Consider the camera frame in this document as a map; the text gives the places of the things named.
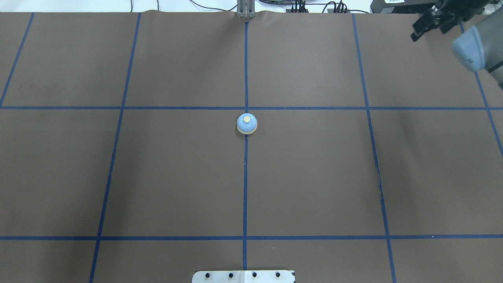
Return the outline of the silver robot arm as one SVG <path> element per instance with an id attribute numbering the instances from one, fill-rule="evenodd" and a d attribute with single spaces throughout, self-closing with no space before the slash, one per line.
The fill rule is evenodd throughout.
<path id="1" fill-rule="evenodd" d="M 470 27 L 452 42 L 454 56 L 471 72 L 486 70 L 503 87 L 503 8 Z"/>

